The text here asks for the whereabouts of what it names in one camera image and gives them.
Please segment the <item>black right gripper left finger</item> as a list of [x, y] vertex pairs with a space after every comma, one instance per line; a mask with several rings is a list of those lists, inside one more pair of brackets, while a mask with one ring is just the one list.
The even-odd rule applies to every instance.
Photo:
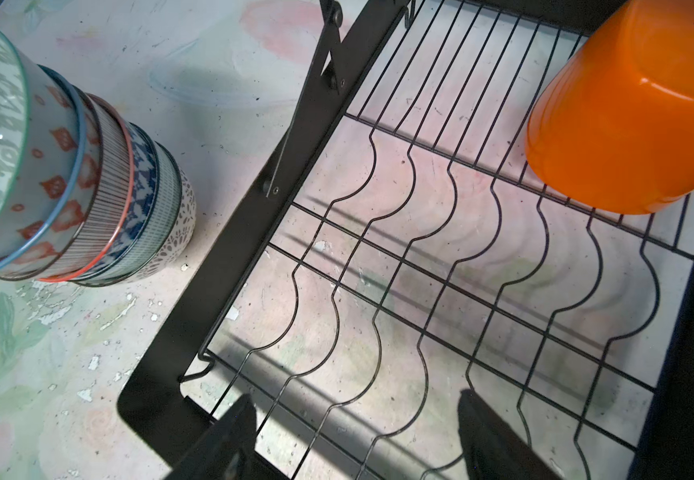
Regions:
[[250, 479], [255, 455], [256, 409], [241, 395], [166, 476], [177, 479]]

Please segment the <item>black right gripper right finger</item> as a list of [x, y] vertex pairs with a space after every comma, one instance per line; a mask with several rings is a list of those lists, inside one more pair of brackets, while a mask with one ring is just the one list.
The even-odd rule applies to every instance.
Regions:
[[474, 390], [460, 392], [457, 413], [470, 479], [559, 479]]

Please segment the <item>black wire dish rack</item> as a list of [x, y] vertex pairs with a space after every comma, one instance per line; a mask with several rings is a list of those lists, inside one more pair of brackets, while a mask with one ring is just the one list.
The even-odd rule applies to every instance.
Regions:
[[474, 390], [561, 479], [694, 479], [694, 192], [600, 210], [529, 169], [613, 4], [369, 1], [125, 385], [173, 469], [243, 394], [250, 479], [468, 479]]

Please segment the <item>orange plastic bowl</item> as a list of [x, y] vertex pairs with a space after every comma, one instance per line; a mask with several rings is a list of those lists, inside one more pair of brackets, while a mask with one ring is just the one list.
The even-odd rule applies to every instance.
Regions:
[[561, 194], [620, 214], [694, 190], [694, 1], [629, 1], [533, 107], [527, 161]]

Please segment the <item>blue triangle patterned bowl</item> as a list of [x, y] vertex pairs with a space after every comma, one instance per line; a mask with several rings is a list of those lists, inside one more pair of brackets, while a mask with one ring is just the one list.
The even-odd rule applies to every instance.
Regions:
[[0, 210], [0, 270], [37, 244], [69, 199], [87, 134], [82, 102], [74, 90], [17, 53], [27, 87], [27, 132]]

